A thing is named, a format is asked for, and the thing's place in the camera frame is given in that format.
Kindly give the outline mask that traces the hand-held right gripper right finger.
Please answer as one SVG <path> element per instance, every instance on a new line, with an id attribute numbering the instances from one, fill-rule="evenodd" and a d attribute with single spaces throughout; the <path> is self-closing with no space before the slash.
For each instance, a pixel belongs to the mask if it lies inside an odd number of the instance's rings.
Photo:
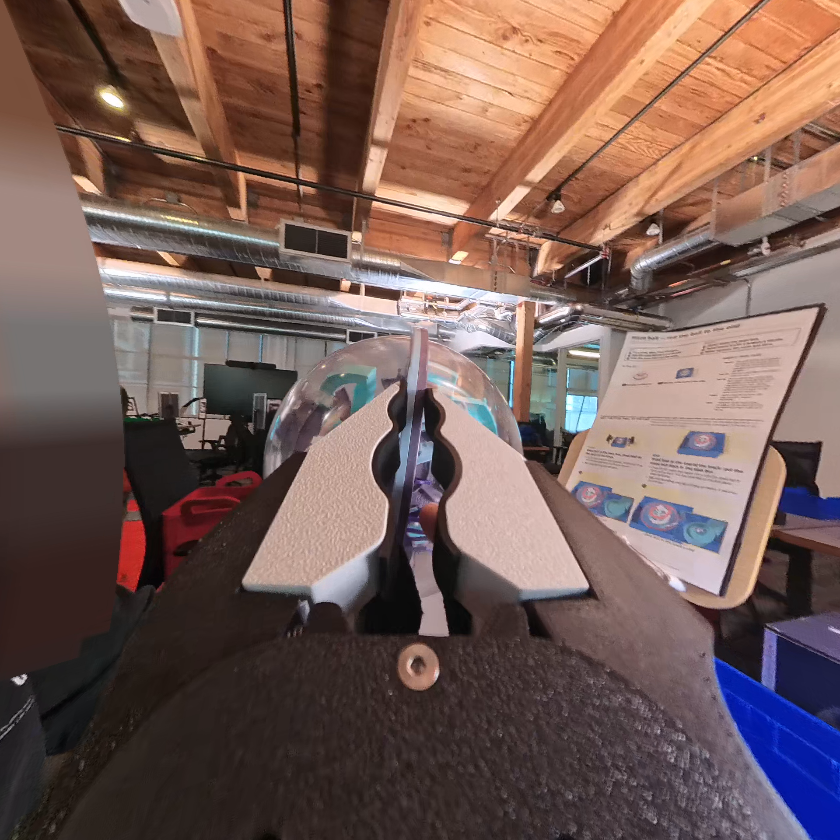
<path id="1" fill-rule="evenodd" d="M 465 408 L 429 390 L 437 503 L 434 578 L 449 632 L 472 632 L 500 606 L 587 596 L 590 582 L 526 459 Z"/>

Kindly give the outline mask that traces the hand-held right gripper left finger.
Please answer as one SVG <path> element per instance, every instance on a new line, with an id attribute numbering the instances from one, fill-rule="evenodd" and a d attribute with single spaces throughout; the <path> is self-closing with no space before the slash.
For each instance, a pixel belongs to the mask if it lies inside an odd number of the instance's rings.
<path id="1" fill-rule="evenodd" d="M 241 584 L 294 601 L 291 627 L 407 628 L 405 421 L 392 384 L 301 456 Z"/>

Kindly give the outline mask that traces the clear plastic maze ball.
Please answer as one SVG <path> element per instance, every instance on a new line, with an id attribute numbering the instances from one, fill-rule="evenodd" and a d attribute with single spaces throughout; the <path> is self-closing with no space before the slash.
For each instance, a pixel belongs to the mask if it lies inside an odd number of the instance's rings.
<path id="1" fill-rule="evenodd" d="M 429 390 L 453 400 L 521 455 L 516 421 L 488 376 L 472 361 L 430 339 L 427 329 L 410 337 L 365 339 L 333 353 L 291 387 L 268 435 L 264 476 L 305 455 L 319 438 L 359 412 L 392 384 L 406 386 L 406 421 L 401 432 L 404 457 L 400 511 L 406 513 L 402 537 L 409 563 L 431 552 L 413 511 L 443 492 L 431 476 L 433 446 L 425 426 Z"/>

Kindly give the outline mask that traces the dark maze ball box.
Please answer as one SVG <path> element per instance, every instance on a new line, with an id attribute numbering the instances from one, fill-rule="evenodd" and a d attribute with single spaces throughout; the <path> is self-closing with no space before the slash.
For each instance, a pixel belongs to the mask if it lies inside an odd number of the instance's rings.
<path id="1" fill-rule="evenodd" d="M 761 683 L 839 729 L 839 613 L 767 625 L 763 630 Z"/>

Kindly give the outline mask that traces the black monitor screen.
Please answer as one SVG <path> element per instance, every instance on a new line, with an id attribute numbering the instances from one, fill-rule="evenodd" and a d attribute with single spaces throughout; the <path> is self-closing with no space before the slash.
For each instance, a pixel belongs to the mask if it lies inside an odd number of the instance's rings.
<path id="1" fill-rule="evenodd" d="M 202 398 L 207 415 L 253 417 L 254 395 L 281 401 L 298 380 L 297 371 L 247 363 L 204 364 Z"/>

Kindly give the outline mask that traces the black mesh office chair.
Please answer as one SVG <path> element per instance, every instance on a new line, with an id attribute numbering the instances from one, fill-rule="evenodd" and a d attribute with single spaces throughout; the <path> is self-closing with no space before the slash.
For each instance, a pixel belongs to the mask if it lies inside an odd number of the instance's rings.
<path id="1" fill-rule="evenodd" d="M 198 487 L 173 419 L 124 419 L 124 468 L 137 501 L 145 537 L 139 587 L 165 580 L 163 515 Z"/>

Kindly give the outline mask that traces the instruction board on wooden stand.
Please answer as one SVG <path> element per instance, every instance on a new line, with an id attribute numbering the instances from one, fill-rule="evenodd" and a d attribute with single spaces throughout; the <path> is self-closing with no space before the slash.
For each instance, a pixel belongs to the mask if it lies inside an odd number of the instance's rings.
<path id="1" fill-rule="evenodd" d="M 783 494 L 772 447 L 823 303 L 630 332 L 561 485 L 574 512 L 682 584 L 695 606 L 745 603 Z"/>

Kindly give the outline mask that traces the ceiling air vent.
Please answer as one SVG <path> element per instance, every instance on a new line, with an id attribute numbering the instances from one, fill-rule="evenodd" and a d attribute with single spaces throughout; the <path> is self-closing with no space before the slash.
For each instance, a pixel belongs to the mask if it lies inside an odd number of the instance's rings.
<path id="1" fill-rule="evenodd" d="M 353 241 L 350 231 L 284 219 L 278 224 L 277 233 L 281 252 L 348 264 L 352 260 Z"/>

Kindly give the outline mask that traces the wooden top office desk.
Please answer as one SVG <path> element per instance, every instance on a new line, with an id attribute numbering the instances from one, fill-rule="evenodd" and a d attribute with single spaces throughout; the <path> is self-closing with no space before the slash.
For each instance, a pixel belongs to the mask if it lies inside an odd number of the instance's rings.
<path id="1" fill-rule="evenodd" d="M 793 618 L 812 614 L 812 563 L 815 554 L 839 560 L 838 521 L 810 520 L 774 526 L 769 548 L 786 555 L 784 599 Z"/>

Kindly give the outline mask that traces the blue plastic bin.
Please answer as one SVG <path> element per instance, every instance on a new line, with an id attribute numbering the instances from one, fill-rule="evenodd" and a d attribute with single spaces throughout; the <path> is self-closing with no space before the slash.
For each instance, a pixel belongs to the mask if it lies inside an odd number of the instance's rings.
<path id="1" fill-rule="evenodd" d="M 731 717 L 752 756 L 810 838 L 839 838 L 839 732 L 715 660 Z"/>

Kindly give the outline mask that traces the white ceiling access point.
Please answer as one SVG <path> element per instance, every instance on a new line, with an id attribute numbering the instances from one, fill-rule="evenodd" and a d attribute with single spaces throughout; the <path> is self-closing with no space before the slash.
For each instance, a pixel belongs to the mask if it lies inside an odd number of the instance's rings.
<path id="1" fill-rule="evenodd" d="M 182 17 L 176 1 L 121 0 L 119 4 L 130 21 L 152 34 L 182 37 Z"/>

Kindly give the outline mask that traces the wooden support post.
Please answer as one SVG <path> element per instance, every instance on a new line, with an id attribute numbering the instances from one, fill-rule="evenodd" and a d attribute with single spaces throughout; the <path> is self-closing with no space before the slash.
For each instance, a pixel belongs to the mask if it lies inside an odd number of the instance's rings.
<path id="1" fill-rule="evenodd" d="M 535 310 L 536 304 L 533 301 L 521 301 L 517 305 L 512 410 L 522 424 L 530 422 Z"/>

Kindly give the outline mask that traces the silver round air duct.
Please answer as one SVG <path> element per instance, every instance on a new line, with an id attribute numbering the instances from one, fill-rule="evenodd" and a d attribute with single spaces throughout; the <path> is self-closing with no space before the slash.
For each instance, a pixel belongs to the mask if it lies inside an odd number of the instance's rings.
<path id="1" fill-rule="evenodd" d="M 97 262 L 106 299 L 115 306 L 219 312 L 391 334 L 408 334 L 412 328 L 394 301 L 121 259 Z"/>
<path id="2" fill-rule="evenodd" d="M 713 224 L 707 223 L 637 257 L 629 269 L 629 290 L 635 295 L 649 291 L 654 274 L 689 257 L 718 247 Z"/>
<path id="3" fill-rule="evenodd" d="M 569 294 L 533 285 L 526 276 L 501 268 L 479 269 L 447 261 L 401 257 L 353 243 L 343 263 L 280 251 L 277 227 L 261 228 L 233 220 L 183 215 L 161 207 L 135 206 L 105 196 L 79 197 L 91 240 L 100 245 L 288 270 L 357 285 L 449 298 L 516 302 L 528 299 L 559 305 Z"/>

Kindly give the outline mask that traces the rectangular metal air duct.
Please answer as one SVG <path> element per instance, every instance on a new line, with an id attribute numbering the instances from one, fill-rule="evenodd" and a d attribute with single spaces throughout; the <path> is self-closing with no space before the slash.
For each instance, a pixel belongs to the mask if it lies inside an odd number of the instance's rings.
<path id="1" fill-rule="evenodd" d="M 710 240 L 741 246 L 839 207 L 839 145 L 824 150 L 722 203 Z"/>

